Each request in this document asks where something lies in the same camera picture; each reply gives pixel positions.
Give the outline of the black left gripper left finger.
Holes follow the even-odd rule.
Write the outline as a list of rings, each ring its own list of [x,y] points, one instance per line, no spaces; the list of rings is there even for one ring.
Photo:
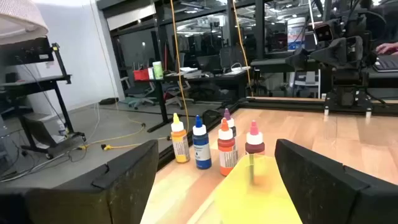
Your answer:
[[[1,223],[140,223],[158,161],[150,140],[52,189],[1,189]]]

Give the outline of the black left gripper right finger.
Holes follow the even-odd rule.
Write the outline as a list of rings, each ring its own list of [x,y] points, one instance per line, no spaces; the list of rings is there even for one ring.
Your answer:
[[[397,185],[287,139],[275,159],[302,223],[397,223]]]

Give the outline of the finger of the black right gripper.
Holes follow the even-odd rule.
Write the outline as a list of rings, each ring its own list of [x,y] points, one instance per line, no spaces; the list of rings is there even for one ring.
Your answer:
[[[328,47],[313,51],[310,57],[327,65],[343,66],[345,64],[345,38],[333,40]]]
[[[293,67],[295,71],[308,71],[308,59],[311,53],[311,50],[306,50],[300,47],[294,50],[293,54],[285,59],[285,63]]]

